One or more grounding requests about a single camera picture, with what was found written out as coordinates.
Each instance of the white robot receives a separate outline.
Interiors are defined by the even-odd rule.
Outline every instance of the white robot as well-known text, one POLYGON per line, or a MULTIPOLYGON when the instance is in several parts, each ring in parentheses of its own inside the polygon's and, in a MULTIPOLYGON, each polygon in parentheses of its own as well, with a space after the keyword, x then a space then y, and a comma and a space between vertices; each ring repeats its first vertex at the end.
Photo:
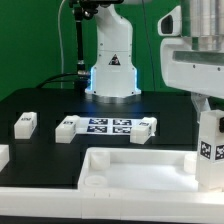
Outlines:
POLYGON ((192 92, 200 119, 196 179, 200 191, 224 187, 224 112, 207 96, 224 98, 224 1, 181 0, 158 23, 162 76, 167 86, 192 92))
POLYGON ((137 69, 132 64, 132 25, 118 15, 114 4, 140 4, 140 0, 79 1, 84 18, 95 16, 97 62, 85 90, 88 99, 104 103, 127 103, 141 94, 137 69))

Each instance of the black tabletop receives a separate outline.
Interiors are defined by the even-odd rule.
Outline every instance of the black tabletop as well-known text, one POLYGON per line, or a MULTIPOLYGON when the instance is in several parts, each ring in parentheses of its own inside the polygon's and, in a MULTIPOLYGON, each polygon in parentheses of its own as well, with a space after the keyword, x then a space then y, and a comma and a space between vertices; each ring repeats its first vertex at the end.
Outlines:
MULTIPOLYGON (((10 162, 0 173, 0 186, 76 189, 89 147, 196 150, 197 145, 196 113, 190 96, 183 93, 144 92, 138 102, 103 104, 88 101, 74 90, 21 89, 0 102, 0 114, 0 144, 8 144, 10 148, 10 162), (15 140, 14 124, 23 112, 37 112, 37 128, 31 139, 15 140), (130 143, 129 136, 86 134, 76 135, 70 144, 56 144, 55 128, 67 115, 155 117, 158 124, 156 136, 144 145, 130 143)), ((19 219, 0 217, 0 223, 14 223, 15 220, 19 219)), ((21 223, 33 221, 24 218, 21 223)), ((38 223, 65 223, 65 219, 38 219, 38 223)), ((85 220, 85 223, 96 222, 85 220)), ((98 220, 97 223, 117 221, 98 220)))

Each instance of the green background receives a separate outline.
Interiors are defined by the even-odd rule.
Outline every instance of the green background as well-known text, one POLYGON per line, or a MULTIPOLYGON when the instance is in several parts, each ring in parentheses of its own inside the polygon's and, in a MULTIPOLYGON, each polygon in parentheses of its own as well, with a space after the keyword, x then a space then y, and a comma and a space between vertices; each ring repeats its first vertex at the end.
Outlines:
MULTIPOLYGON (((0 100, 20 88, 32 88, 46 78, 61 73, 57 16, 61 0, 0 1, 0 100)), ((138 69, 138 85, 144 91, 173 91, 161 77, 158 20, 171 11, 178 0, 153 0, 145 4, 147 32, 152 46, 155 82, 147 45, 142 5, 119 5, 117 12, 133 25, 133 64, 138 69)), ((62 11, 65 72, 76 71, 76 30, 68 4, 62 11)), ((87 68, 96 61, 96 24, 84 21, 84 54, 87 68)), ((46 87, 60 88, 59 84, 46 87)))

